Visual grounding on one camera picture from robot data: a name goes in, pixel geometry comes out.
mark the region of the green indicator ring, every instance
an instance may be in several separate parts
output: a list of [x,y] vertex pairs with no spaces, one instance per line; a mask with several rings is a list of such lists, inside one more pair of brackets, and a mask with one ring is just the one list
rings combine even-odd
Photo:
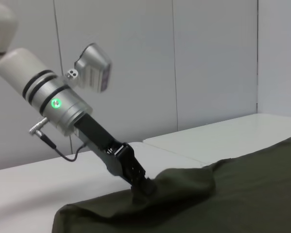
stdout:
[[60,99],[52,99],[51,103],[53,108],[60,108],[62,101]]

